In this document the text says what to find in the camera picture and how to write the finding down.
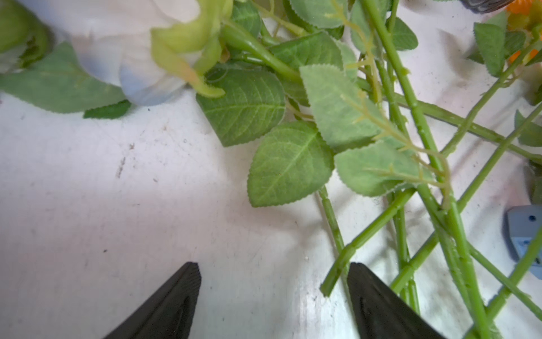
white flower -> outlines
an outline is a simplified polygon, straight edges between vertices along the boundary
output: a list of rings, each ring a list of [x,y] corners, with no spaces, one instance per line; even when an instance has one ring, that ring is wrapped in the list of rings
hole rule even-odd
[[[19,0],[19,2],[34,12],[43,23],[66,34],[81,66],[90,75],[103,82],[122,87],[131,102],[150,106],[177,96],[189,80],[187,76],[180,77],[185,74],[176,72],[176,69],[168,64],[173,63],[172,57],[181,60],[185,64],[185,70],[193,71],[191,67],[203,59],[202,52],[205,54],[204,51],[208,47],[205,39],[214,39],[218,42],[216,29],[213,31],[207,29],[209,33],[203,36],[192,32],[198,39],[203,39],[197,43],[198,50],[185,50],[179,46],[184,40],[174,41],[168,36],[159,41],[159,47],[173,53],[173,56],[168,55],[170,59],[166,60],[166,64],[160,63],[159,67],[154,49],[151,53],[151,45],[156,43],[154,31],[178,33],[178,30],[184,27],[193,29],[197,22],[200,24],[196,26],[205,28],[209,26],[206,23],[217,20],[220,29],[220,18],[208,16],[216,16],[217,11],[213,8],[226,8],[227,3],[232,0]]]

dirt speck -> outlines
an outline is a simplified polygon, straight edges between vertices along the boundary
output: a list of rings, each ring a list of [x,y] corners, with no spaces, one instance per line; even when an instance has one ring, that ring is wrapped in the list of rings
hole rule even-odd
[[[122,169],[124,168],[124,164],[126,163],[126,157],[122,158],[120,161],[119,168],[117,169],[117,179],[120,179],[120,175],[122,174]]]

white petal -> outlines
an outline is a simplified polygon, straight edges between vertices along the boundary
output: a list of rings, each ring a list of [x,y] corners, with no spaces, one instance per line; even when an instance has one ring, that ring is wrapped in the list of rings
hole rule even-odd
[[[185,85],[156,65],[151,57],[150,35],[132,37],[120,65],[122,91],[134,104],[153,106],[168,101]]]
[[[19,0],[44,23],[71,36],[137,34],[196,19],[196,0]]]
[[[190,22],[200,13],[197,0],[154,0],[154,2],[162,13],[179,22]]]
[[[129,39],[119,35],[101,39],[76,36],[71,38],[71,42],[79,64],[88,74],[100,81],[120,86],[120,62]]]

artificial rose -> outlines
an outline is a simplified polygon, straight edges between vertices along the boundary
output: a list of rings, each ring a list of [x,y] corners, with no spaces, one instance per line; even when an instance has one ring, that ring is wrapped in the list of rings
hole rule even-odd
[[[218,35],[233,0],[19,2],[66,36],[86,72],[137,105],[163,103],[187,82],[203,95],[223,94],[202,76],[220,58]]]

scratch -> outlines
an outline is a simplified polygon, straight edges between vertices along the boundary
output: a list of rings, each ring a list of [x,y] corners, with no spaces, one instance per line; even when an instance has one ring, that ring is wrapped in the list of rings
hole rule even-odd
[[[120,161],[120,166],[119,168],[117,169],[117,179],[120,179],[120,174],[122,173],[122,169],[124,168],[124,164],[126,163],[126,157],[122,158],[122,160]]]
[[[252,256],[252,258],[248,261],[249,263],[251,263],[252,260],[254,260],[254,258],[256,258],[257,254],[260,252],[260,250],[262,249],[262,247],[264,246],[264,244],[266,243],[268,238],[269,238],[269,235],[262,241],[260,247],[258,247],[258,249],[256,250],[256,252]]]

